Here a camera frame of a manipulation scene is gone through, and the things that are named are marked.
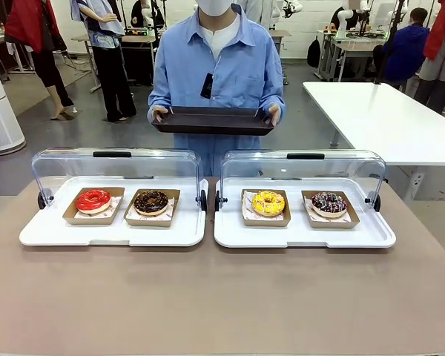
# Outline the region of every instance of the chocolate sprinkled donut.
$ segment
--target chocolate sprinkled donut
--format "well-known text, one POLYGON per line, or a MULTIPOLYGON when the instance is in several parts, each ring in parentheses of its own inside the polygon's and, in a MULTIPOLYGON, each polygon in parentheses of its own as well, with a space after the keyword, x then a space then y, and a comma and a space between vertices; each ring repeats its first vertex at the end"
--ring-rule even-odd
POLYGON ((335 193, 316 193, 312 199, 311 203, 315 208, 320 209, 326 213, 340 213, 348 208, 346 201, 336 195, 335 193))
POLYGON ((167 205, 168 197, 161 191, 145 191, 133 202, 138 213, 148 215, 161 213, 167 205))

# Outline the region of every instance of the white t-shirt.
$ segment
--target white t-shirt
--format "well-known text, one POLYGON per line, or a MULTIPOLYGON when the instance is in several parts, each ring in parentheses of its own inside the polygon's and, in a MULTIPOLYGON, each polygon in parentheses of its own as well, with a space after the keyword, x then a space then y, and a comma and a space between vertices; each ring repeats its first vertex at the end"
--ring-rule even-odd
POLYGON ((201 27, 202 34, 205 37, 209 47, 213 51, 214 59, 217 60, 220 56, 221 50, 237 35, 240 26, 240 14, 236 14, 236 19, 222 30, 213 31, 201 27))

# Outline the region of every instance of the red glazed donut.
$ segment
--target red glazed donut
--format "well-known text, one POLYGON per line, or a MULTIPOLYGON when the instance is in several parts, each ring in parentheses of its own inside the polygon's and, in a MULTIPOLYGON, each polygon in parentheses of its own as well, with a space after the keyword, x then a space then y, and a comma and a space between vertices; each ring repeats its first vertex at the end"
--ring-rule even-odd
POLYGON ((84 214, 98 214, 111 205, 111 194, 101 189, 86 191, 76 201, 77 210, 84 214))

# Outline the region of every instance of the dark serving tray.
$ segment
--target dark serving tray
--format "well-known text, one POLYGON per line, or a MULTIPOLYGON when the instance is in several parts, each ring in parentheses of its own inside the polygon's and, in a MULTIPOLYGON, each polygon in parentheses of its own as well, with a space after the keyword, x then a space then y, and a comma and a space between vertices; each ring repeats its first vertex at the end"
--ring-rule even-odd
POLYGON ((162 122, 152 125, 173 134, 212 134, 265 136, 274 129, 269 116, 257 109, 187 108, 173 106, 162 122))

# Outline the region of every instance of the person's hair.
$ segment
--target person's hair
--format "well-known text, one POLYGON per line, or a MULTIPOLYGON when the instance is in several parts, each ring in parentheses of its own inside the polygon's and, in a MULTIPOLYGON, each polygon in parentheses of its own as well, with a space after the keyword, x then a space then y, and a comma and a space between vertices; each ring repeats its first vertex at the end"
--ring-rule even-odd
POLYGON ((423 7, 416 7, 410 12, 410 18, 416 24, 423 24, 428 15, 429 12, 423 7))

